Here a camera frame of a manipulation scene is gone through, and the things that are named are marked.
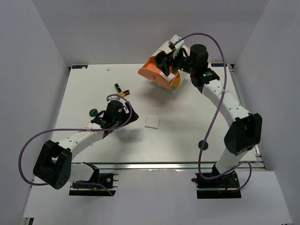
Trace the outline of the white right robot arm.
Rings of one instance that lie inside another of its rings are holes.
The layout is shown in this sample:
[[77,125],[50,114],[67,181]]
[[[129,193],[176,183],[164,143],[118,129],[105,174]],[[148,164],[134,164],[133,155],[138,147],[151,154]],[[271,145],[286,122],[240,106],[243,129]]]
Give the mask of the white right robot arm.
[[224,186],[229,181],[228,174],[260,142],[262,117],[250,113],[226,92],[226,82],[220,81],[217,73],[208,66],[204,45],[191,46],[190,53],[183,47],[173,48],[169,53],[161,51],[155,55],[154,62],[165,75],[178,70],[187,72],[192,84],[217,107],[215,114],[222,114],[226,120],[229,129],[224,137],[225,150],[208,177],[215,186]]

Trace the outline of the orange top drawer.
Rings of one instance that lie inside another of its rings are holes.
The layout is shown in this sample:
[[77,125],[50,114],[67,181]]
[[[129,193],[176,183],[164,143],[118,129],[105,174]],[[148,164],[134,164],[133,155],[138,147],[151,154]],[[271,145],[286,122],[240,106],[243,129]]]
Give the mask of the orange top drawer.
[[[138,74],[150,80],[151,82],[159,81],[159,82],[169,83],[172,85],[172,82],[174,80],[173,79],[171,82],[167,81],[167,76],[164,75],[164,73],[156,67],[156,64],[154,62],[154,56],[151,56],[146,61],[146,63],[138,70]],[[181,82],[180,73],[175,72],[174,75],[175,77],[179,77]]]

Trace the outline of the white compact with gold stripe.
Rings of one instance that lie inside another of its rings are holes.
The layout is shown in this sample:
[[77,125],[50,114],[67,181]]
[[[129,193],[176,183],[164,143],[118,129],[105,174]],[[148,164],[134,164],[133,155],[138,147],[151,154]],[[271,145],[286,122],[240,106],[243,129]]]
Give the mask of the white compact with gold stripe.
[[174,79],[175,75],[174,74],[169,74],[167,77],[167,81],[171,82]]

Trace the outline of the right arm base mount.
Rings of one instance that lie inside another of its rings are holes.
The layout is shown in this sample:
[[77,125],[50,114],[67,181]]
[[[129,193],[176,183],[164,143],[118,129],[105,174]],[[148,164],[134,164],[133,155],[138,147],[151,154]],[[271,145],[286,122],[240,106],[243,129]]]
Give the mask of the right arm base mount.
[[232,172],[222,177],[206,180],[199,173],[191,179],[196,185],[198,199],[239,199],[241,198],[240,187],[237,173]]

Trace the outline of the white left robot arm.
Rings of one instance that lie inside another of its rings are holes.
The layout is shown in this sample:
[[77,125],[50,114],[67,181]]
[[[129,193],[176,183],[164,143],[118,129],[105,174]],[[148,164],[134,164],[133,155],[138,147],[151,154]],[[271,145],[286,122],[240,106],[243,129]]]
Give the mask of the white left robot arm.
[[54,189],[62,188],[67,182],[96,186],[101,182],[99,169],[90,163],[74,163],[73,159],[93,143],[104,139],[115,128],[130,124],[138,118],[129,103],[110,101],[106,110],[99,112],[84,130],[58,142],[45,142],[33,174]]

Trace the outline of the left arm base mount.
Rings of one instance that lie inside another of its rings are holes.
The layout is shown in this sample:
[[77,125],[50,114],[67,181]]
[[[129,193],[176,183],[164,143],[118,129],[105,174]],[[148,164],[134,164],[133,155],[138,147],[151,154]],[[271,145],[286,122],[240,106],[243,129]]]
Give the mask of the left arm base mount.
[[70,196],[114,196],[118,187],[119,173],[116,170],[100,169],[89,163],[71,165],[68,180]]

